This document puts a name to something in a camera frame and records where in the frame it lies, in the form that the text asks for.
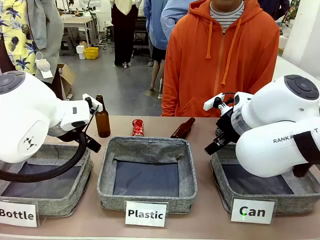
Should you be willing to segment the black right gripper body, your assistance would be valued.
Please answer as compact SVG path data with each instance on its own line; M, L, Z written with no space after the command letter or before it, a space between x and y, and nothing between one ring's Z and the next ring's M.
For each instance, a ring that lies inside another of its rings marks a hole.
M240 138L240 135L235 131L235 129L232 126L233 112L233 107L231 107L216 122L217 127L221 130L221 134L219 135L225 136L226 145L229 143L237 143L238 139Z

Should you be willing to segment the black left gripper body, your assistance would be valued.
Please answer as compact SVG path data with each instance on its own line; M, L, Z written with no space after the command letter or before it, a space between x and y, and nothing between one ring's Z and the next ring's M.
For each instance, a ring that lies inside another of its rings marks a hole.
M56 125L48 129L48 135L51 137L56 137L63 142L76 141L77 143L82 142L87 144L88 140L85 133L83 134L84 140L81 140L82 131L86 126L87 125L85 124L85 125L76 127L75 129L66 131L66 130L63 130L60 126Z

